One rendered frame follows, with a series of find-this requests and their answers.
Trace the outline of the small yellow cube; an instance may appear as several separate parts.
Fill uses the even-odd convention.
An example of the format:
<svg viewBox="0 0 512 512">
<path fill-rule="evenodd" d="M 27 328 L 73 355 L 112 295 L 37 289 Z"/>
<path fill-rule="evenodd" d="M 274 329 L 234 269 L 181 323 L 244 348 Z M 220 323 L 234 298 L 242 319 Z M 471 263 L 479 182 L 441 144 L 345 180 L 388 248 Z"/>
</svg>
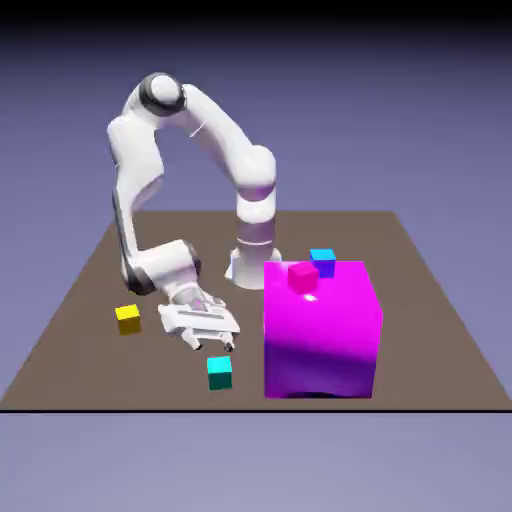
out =
<svg viewBox="0 0 512 512">
<path fill-rule="evenodd" d="M 140 311 L 136 304 L 116 307 L 115 316 L 122 336 L 135 334 L 141 330 Z"/>
</svg>

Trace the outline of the small teal cube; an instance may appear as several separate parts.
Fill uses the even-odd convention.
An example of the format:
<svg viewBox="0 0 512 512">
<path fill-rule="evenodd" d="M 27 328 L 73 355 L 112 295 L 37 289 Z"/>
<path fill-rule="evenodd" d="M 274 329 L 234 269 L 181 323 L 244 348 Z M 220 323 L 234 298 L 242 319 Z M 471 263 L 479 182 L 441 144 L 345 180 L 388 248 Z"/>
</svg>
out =
<svg viewBox="0 0 512 512">
<path fill-rule="evenodd" d="M 208 386 L 210 391 L 232 388 L 232 362 L 229 356 L 207 359 Z"/>
</svg>

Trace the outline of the small pink cube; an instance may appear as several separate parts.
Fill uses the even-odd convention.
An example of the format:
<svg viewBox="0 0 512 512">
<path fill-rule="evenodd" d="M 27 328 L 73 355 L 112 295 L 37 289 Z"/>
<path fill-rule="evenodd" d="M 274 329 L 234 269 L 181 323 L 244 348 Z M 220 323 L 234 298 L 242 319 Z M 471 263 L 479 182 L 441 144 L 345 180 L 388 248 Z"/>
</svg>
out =
<svg viewBox="0 0 512 512">
<path fill-rule="evenodd" d="M 288 267 L 288 286 L 297 294 L 312 293 L 318 286 L 319 272 L 310 261 L 291 264 Z"/>
</svg>

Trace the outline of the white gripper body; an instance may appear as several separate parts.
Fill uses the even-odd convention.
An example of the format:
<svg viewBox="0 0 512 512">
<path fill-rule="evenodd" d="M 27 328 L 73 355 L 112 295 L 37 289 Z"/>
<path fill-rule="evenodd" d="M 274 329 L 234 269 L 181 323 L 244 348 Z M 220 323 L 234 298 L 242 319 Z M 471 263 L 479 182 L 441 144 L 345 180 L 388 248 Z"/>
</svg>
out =
<svg viewBox="0 0 512 512">
<path fill-rule="evenodd" d="M 207 304 L 205 310 L 197 310 L 187 304 L 167 304 L 159 305 L 157 310 L 167 333 L 177 332 L 179 329 L 232 334 L 240 332 L 239 324 L 225 307 Z"/>
</svg>

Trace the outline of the small blue cube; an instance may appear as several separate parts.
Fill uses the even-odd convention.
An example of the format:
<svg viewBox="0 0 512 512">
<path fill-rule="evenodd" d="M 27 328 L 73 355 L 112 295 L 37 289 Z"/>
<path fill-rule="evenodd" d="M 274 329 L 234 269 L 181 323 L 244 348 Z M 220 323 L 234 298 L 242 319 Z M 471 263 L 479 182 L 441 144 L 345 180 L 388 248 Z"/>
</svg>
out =
<svg viewBox="0 0 512 512">
<path fill-rule="evenodd" d="M 309 257 L 317 269 L 320 278 L 333 278 L 336 267 L 336 255 L 331 248 L 311 248 Z"/>
</svg>

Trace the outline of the large magenta box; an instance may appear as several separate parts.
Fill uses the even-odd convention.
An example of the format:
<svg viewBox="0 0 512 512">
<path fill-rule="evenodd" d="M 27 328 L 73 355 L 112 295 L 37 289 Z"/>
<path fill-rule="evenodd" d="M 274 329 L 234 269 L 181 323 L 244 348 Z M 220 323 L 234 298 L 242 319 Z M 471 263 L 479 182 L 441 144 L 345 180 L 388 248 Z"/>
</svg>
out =
<svg viewBox="0 0 512 512">
<path fill-rule="evenodd" d="M 298 294 L 292 264 L 264 270 L 264 396 L 370 398 L 383 311 L 362 261 L 338 261 L 334 276 Z"/>
</svg>

